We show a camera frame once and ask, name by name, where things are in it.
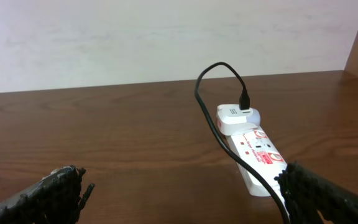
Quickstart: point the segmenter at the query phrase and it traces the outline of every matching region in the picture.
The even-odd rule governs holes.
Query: red label
[[[258,156],[260,156],[264,162],[264,164],[273,164],[272,160],[270,159],[269,155],[265,151],[258,152]]]

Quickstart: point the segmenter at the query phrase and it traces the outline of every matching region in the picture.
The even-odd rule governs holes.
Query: white power strip
[[[259,112],[250,108],[241,111],[239,105],[219,105],[217,111],[218,127],[233,152],[254,168],[276,191],[281,201],[280,186],[274,177],[285,170],[287,163],[276,147],[259,126]],[[265,187],[242,166],[238,165],[251,195],[270,196]]]

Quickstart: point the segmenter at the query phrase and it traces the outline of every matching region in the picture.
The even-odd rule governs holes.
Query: desk surface
[[[342,72],[245,77],[252,107],[287,162],[358,194],[358,78]],[[85,167],[80,223],[281,223],[251,197],[193,97],[195,81],[0,94],[0,201],[51,170]],[[235,78],[203,80],[211,114]]]

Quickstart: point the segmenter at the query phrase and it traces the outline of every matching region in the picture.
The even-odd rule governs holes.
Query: black cable
[[[197,78],[196,86],[195,86],[195,89],[194,89],[194,96],[196,97],[196,100],[197,100],[198,104],[200,105],[201,110],[203,110],[204,116],[206,118],[206,122],[208,123],[209,128],[211,128],[211,131],[214,134],[214,136],[215,136],[216,140],[218,141],[219,145],[221,145],[223,150],[232,159],[234,159],[238,164],[240,164],[245,170],[250,172],[266,188],[267,192],[272,196],[274,202],[277,204],[278,209],[280,210],[281,216],[283,218],[284,224],[290,224],[290,219],[288,218],[287,211],[285,210],[285,207],[284,207],[283,203],[281,203],[281,200],[278,197],[278,195],[274,192],[273,188],[266,182],[266,180],[258,172],[256,172],[256,170],[254,170],[250,165],[248,165],[245,161],[243,161],[240,157],[238,157],[233,151],[231,151],[231,149],[226,145],[226,143],[224,143],[222,137],[219,135],[219,132],[216,129],[216,127],[215,127],[215,125],[214,125],[214,123],[213,123],[213,121],[211,119],[211,116],[208,113],[207,108],[205,107],[205,104],[204,104],[203,100],[201,99],[200,95],[198,94],[198,87],[200,85],[200,82],[201,82],[201,79],[203,78],[203,76],[208,71],[210,71],[212,68],[217,67],[219,65],[224,65],[226,68],[230,69],[230,71],[233,74],[235,74],[235,76],[240,80],[241,85],[243,87],[243,92],[244,92],[244,90],[246,91],[246,85],[242,81],[242,79],[239,76],[239,74],[237,74],[237,72],[230,65],[228,65],[227,63],[218,62],[218,63],[215,63],[215,64],[209,66],[203,72],[201,72],[201,74]]]

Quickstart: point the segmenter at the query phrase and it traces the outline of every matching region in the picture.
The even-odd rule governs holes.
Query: cable plug
[[[243,89],[240,96],[240,110],[249,110],[250,108],[250,99],[247,89]]]

